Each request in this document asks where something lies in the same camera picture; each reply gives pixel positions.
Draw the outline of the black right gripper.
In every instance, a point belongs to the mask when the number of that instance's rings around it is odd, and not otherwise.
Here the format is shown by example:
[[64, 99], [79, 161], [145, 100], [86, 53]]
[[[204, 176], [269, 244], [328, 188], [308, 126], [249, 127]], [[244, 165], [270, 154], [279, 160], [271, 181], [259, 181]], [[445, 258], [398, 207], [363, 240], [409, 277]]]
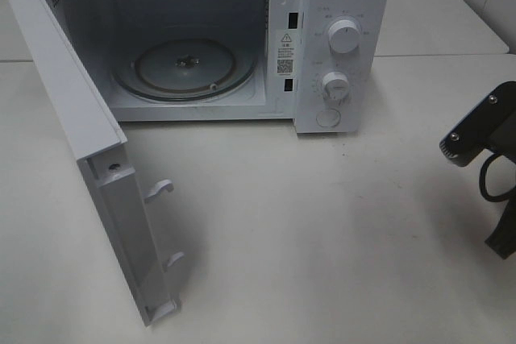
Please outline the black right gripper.
[[493, 156], [483, 167], [489, 200], [505, 202], [501, 218], [486, 244], [502, 259], [515, 252], [515, 118], [508, 118], [489, 139]]

